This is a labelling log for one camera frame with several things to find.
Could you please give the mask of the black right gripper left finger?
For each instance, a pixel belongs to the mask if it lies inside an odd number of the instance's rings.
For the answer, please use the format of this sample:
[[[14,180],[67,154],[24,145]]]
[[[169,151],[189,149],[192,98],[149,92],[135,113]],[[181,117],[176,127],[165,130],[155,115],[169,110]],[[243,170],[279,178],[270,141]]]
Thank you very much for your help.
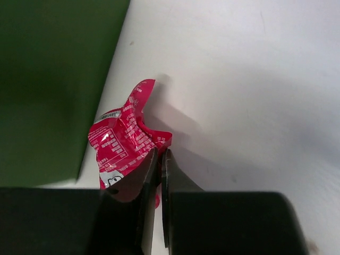
[[[150,254],[157,159],[104,190],[1,188],[1,254]]]

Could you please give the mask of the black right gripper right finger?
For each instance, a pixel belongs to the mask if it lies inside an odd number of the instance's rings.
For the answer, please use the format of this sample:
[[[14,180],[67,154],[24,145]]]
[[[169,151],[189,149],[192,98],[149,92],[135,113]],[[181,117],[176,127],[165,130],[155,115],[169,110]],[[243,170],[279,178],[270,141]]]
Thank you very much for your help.
[[[278,192],[205,191],[167,149],[161,164],[165,247],[170,254],[308,254],[291,202]]]

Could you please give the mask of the small pink snack packet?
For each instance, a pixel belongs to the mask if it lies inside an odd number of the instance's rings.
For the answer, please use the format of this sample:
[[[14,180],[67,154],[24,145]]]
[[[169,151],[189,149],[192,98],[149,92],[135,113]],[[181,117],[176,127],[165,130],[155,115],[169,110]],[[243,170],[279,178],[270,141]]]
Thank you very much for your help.
[[[106,112],[91,126],[88,140],[96,152],[101,189],[134,171],[151,149],[161,154],[171,145],[170,132],[152,130],[144,121],[143,108],[155,83],[154,79],[139,82],[121,108]]]

